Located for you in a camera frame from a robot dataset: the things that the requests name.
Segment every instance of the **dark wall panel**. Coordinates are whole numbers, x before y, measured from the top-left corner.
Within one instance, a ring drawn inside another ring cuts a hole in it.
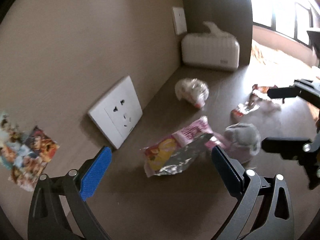
[[[240,44],[240,64],[250,62],[252,42],[251,0],[183,0],[188,33],[208,32],[203,21],[212,21],[236,36]]]

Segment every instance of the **window pane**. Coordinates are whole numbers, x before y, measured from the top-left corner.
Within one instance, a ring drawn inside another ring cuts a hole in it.
[[[309,36],[307,33],[307,29],[310,28],[310,15],[308,10],[300,6],[296,5],[297,8],[297,22],[298,22],[298,40],[304,42],[309,45]]]
[[[251,0],[251,3],[253,21],[271,27],[272,2],[270,0]]]
[[[276,31],[294,38],[295,6],[286,0],[277,0],[275,4]]]

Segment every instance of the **metal rivet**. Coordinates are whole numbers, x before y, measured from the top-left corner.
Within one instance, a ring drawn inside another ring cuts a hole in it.
[[[73,177],[73,176],[76,176],[76,174],[78,173],[78,171],[77,170],[71,170],[71,171],[69,171],[69,176],[71,176],[71,177]]]
[[[283,180],[283,176],[281,174],[277,174],[277,179]]]
[[[308,152],[311,150],[311,145],[309,143],[306,143],[304,146],[303,146],[303,151],[304,152]]]
[[[47,178],[47,174],[42,174],[39,178],[39,180],[45,180]]]
[[[253,170],[246,170],[245,173],[247,173],[251,177],[256,174]]]

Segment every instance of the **white switch plate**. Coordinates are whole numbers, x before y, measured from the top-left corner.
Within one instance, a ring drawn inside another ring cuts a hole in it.
[[[184,9],[181,7],[172,7],[172,17],[176,34],[180,35],[187,32],[187,22]]]
[[[130,76],[120,80],[88,114],[111,144],[119,149],[142,116]]]

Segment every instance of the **blue gripper pad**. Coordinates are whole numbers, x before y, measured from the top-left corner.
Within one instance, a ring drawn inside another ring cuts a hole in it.
[[[105,147],[81,180],[80,196],[83,201],[92,197],[112,159],[111,150]]]

